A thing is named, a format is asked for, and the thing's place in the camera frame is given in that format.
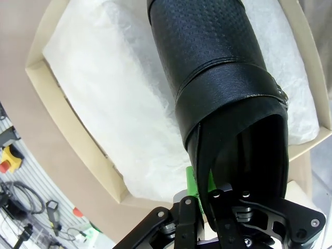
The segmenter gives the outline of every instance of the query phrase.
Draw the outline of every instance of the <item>yellow emergency stop button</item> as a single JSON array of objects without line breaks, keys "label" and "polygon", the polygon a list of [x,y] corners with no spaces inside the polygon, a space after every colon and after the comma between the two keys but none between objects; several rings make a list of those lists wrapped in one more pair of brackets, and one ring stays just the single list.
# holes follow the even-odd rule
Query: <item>yellow emergency stop button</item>
[{"label": "yellow emergency stop button", "polygon": [[6,173],[9,171],[10,173],[14,173],[19,167],[21,167],[23,157],[20,153],[12,146],[9,145],[3,150],[1,164],[0,164],[0,172]]}]

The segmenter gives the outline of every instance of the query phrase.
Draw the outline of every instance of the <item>leather strap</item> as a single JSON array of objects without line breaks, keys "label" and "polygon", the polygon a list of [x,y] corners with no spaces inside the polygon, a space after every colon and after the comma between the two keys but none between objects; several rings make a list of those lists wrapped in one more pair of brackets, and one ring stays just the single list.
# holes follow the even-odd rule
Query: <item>leather strap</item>
[{"label": "leather strap", "polygon": [[218,108],[254,96],[272,96],[283,101],[272,76],[245,63],[216,66],[195,78],[179,94],[176,118],[185,148],[193,128]]}]

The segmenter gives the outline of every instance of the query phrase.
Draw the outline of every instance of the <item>black leather sleeve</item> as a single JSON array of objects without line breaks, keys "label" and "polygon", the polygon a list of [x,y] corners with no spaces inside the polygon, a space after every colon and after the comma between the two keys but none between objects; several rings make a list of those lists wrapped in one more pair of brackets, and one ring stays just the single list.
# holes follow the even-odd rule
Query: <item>black leather sleeve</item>
[{"label": "black leather sleeve", "polygon": [[237,191],[284,196],[285,95],[266,71],[241,1],[147,3],[183,143],[211,227],[210,171],[218,186],[230,183]]}]

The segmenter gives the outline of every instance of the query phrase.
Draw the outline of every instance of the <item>red button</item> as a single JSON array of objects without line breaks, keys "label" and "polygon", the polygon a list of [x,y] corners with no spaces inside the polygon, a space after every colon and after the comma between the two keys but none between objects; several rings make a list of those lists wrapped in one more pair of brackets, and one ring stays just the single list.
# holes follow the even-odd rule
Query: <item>red button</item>
[{"label": "red button", "polygon": [[83,213],[80,210],[78,210],[77,207],[73,209],[73,214],[75,214],[79,218],[82,218],[84,216]]},{"label": "red button", "polygon": [[7,170],[10,168],[10,162],[4,161],[3,163],[0,164],[0,172],[1,173],[6,173]]}]

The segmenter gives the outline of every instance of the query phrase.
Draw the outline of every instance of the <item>screw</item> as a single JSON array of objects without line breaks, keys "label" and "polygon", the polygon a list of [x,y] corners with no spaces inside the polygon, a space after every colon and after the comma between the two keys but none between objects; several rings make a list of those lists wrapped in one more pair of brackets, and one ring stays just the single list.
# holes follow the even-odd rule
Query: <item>screw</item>
[{"label": "screw", "polygon": [[248,238],[244,239],[244,243],[248,248],[252,247],[252,245],[253,245],[253,241],[251,239],[248,239]]},{"label": "screw", "polygon": [[219,191],[214,191],[214,193],[213,193],[213,197],[214,197],[214,198],[218,198],[219,196],[220,196]]},{"label": "screw", "polygon": [[248,197],[250,196],[250,192],[249,192],[249,191],[243,191],[243,192],[242,192],[242,196],[243,196],[244,198],[248,198]]},{"label": "screw", "polygon": [[313,219],[311,221],[311,226],[312,227],[318,227],[320,225],[320,221],[318,219]]},{"label": "screw", "polygon": [[165,213],[164,213],[163,211],[161,211],[161,212],[158,213],[158,216],[159,216],[159,217],[163,217],[164,214],[165,214]]}]

